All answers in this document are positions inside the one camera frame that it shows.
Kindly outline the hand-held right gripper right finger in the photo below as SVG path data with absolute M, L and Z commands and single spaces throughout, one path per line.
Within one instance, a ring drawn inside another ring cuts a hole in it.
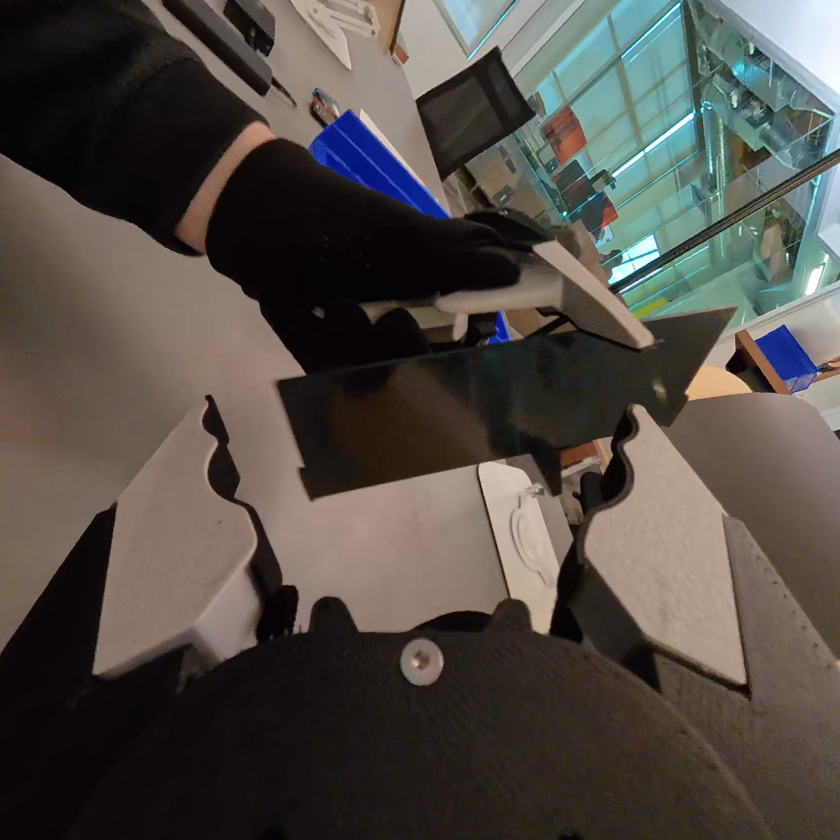
M 640 405 L 618 425 L 600 493 L 575 539 L 584 640 L 616 662 L 657 653 L 746 686 L 724 510 Z

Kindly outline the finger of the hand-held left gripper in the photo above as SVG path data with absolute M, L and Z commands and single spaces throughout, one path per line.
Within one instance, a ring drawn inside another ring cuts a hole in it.
M 507 287 L 439 296 L 434 308 L 453 315 L 551 308 L 581 331 L 630 350 L 647 350 L 655 336 L 587 268 L 555 240 L 534 245 Z

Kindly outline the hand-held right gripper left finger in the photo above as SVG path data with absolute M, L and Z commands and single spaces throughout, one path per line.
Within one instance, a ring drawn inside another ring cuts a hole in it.
M 282 586 L 211 396 L 117 499 L 92 673 L 116 679 L 179 648 L 210 666 L 258 644 Z

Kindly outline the black fabric piece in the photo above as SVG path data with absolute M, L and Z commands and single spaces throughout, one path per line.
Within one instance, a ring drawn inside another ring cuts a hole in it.
M 643 321 L 654 345 L 581 331 L 279 381 L 310 499 L 530 455 L 560 492 L 560 453 L 610 438 L 627 408 L 671 425 L 735 308 Z

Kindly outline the blue plastic bin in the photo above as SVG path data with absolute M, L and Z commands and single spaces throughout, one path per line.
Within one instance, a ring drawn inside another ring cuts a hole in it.
M 331 171 L 372 189 L 374 192 L 395 199 L 427 217 L 448 220 L 447 212 L 437 199 L 406 166 L 389 141 L 378 130 L 365 112 L 347 111 L 311 142 L 310 153 L 321 165 Z M 415 311 L 422 326 L 449 329 L 443 342 L 472 340 L 478 343 L 498 344 L 511 340 L 512 332 L 504 315 L 499 311 L 484 311 L 468 315 L 436 308 L 432 301 L 417 299 L 375 300 L 366 302 L 367 312 L 385 313 L 387 305 L 402 306 Z

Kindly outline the person's left forearm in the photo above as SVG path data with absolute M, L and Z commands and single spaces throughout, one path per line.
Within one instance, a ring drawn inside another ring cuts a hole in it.
M 262 115 L 143 2 L 1 2 L 1 152 L 176 253 L 194 196 Z

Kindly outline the person's left hand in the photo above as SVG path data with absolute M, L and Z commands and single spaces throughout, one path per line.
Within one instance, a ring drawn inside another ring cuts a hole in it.
M 373 322 L 362 305 L 509 287 L 514 255 L 548 238 L 502 213 L 422 214 L 273 140 L 227 180 L 206 253 L 310 375 L 430 354 L 407 310 Z

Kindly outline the orange 3D printer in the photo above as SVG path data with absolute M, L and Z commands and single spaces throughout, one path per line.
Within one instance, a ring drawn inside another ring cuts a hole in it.
M 595 192 L 583 201 L 577 215 L 595 242 L 603 238 L 605 229 L 618 219 L 613 202 L 604 192 Z
M 566 165 L 587 145 L 581 122 L 569 105 L 546 118 L 540 131 L 559 165 Z

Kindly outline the white board stand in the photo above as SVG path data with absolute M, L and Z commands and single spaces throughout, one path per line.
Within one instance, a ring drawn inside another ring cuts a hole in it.
M 524 469 L 493 461 L 478 465 L 477 475 L 508 594 L 528 607 L 534 631 L 548 635 L 561 565 L 573 542 L 564 510 L 550 528 L 545 489 Z

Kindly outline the wooden standing desk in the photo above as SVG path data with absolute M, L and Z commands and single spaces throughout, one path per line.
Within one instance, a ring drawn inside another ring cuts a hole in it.
M 754 392 L 775 393 L 788 396 L 796 395 L 788 390 L 781 378 L 775 373 L 773 367 L 756 344 L 756 339 L 748 330 L 741 329 L 735 332 L 733 338 L 734 353 L 726 363 L 727 372 L 736 375 Z M 819 369 L 819 374 L 812 385 L 816 382 L 830 380 L 839 375 L 838 358 L 816 365 Z

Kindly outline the black office chair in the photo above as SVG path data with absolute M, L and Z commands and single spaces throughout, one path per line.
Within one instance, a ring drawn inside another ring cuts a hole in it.
M 416 108 L 442 181 L 536 114 L 499 47 L 426 91 Z

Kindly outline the small blue bin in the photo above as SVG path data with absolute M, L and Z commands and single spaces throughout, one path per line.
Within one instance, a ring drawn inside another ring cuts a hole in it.
M 818 376 L 817 365 L 787 325 L 782 324 L 755 341 L 792 394 L 804 392 Z

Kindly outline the white flat device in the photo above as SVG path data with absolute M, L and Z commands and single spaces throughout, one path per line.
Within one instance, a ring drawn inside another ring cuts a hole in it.
M 290 1 L 290 5 L 346 70 L 352 70 L 346 33 L 368 39 L 378 39 L 380 35 L 380 22 L 372 3 Z

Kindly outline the black flat rectangular device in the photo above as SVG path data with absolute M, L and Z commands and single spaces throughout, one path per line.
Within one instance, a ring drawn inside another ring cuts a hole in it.
M 164 8 L 197 37 L 228 69 L 265 97 L 272 85 L 268 63 L 205 1 L 162 1 Z

